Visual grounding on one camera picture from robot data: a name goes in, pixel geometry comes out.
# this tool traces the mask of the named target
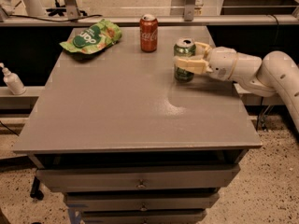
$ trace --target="crumpled bag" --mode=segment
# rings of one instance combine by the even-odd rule
[[[118,25],[102,19],[74,38],[61,42],[60,45],[72,53],[93,54],[113,46],[121,36],[122,32]]]

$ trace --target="gray cabinet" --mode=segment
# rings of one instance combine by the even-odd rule
[[[233,84],[174,80],[177,39],[212,44],[206,27],[159,27],[152,53],[122,31],[89,59],[61,54],[14,150],[86,223],[195,223],[260,139]]]

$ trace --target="green soda can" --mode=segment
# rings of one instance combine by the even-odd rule
[[[196,46],[192,38],[182,37],[180,38],[176,45],[174,46],[174,55],[191,57],[194,56],[196,52]],[[175,78],[180,82],[189,82],[193,79],[194,73],[183,70],[175,65]]]

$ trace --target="drawer handle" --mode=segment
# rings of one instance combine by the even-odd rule
[[[142,204],[142,206],[140,208],[140,211],[141,212],[146,212],[146,211],[148,211],[148,208],[144,204]]]
[[[143,180],[139,180],[139,184],[136,187],[138,189],[145,189],[147,186],[144,184]]]

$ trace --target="can lid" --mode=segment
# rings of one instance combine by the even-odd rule
[[[193,45],[194,45],[194,41],[192,38],[182,37],[177,41],[177,46],[180,48],[187,49]]]
[[[142,16],[142,19],[145,21],[154,21],[156,17],[153,16],[152,14],[145,14]]]

